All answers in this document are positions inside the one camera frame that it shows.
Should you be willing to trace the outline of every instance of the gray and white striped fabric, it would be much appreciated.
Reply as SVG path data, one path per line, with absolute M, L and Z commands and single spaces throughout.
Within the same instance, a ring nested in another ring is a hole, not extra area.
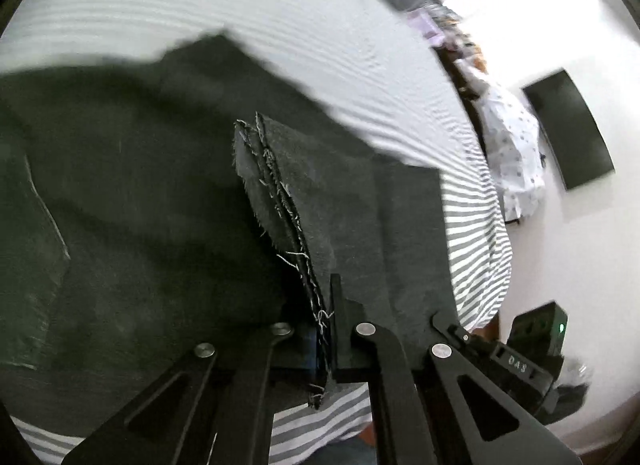
M 153 60 L 222 29 L 374 148 L 441 169 L 460 320 L 468 329 L 486 324 L 511 271 L 494 185 L 436 56 L 381 0 L 24 0 L 0 40 L 0 69 L 95 62 L 96 55 Z M 278 413 L 270 462 L 293 465 L 356 434 L 370 421 L 368 401 L 366 386 L 356 385 L 318 412 Z M 79 442 L 16 424 L 46 463 L 59 463 Z

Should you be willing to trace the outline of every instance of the patterned cloth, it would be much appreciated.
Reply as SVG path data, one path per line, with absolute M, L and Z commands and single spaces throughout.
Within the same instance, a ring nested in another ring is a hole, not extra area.
M 472 329 L 493 318 L 509 286 L 511 247 L 489 169 L 438 59 L 381 0 L 24 0 L 0 40 L 0 66 L 152 59 L 223 28 L 376 150 L 441 170 L 460 321 Z M 293 465 L 359 431 L 368 403 L 366 386 L 356 386 L 318 412 L 279 413 L 271 463 Z M 36 417 L 24 421 L 18 427 L 47 463 L 79 441 L 38 429 Z
M 502 198 L 504 219 L 531 216 L 545 194 L 538 119 L 513 93 L 468 61 L 456 66 L 480 95 L 474 105 L 482 122 L 486 159 Z

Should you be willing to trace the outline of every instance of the denim-like fabric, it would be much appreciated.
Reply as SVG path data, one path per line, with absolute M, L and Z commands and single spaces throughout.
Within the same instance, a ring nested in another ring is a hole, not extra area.
M 69 255 L 7 126 L 0 137 L 0 361 L 29 366 L 44 344 Z
M 0 101 L 69 253 L 36 369 L 0 368 L 17 418 L 87 435 L 196 343 L 279 318 L 284 231 L 260 212 L 267 195 L 248 191 L 234 150 L 236 124 L 257 111 L 324 305 L 338 271 L 412 362 L 428 344 L 428 309 L 455 311 L 438 172 L 374 153 L 223 36 L 156 63 L 3 76 Z
M 322 447 L 304 461 L 305 465 L 376 465 L 376 448 L 353 437 Z

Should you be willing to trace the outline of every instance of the black tv screen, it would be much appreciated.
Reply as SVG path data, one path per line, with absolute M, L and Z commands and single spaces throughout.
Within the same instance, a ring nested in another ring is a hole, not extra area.
M 542 124 L 567 190 L 613 171 L 593 115 L 566 71 L 523 90 Z

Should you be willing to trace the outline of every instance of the striped bed sheet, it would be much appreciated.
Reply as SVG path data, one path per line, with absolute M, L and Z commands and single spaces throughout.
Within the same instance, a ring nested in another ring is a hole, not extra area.
M 511 247 L 478 139 L 428 44 L 381 0 L 24 0 L 0 39 L 0 69 L 153 60 L 222 29 L 332 119 L 380 152 L 441 172 L 449 263 L 462 325 L 482 327 L 510 281 Z M 320 411 L 274 419 L 270 463 L 294 465 L 371 421 L 367 387 Z M 44 463 L 81 440 L 14 422 Z

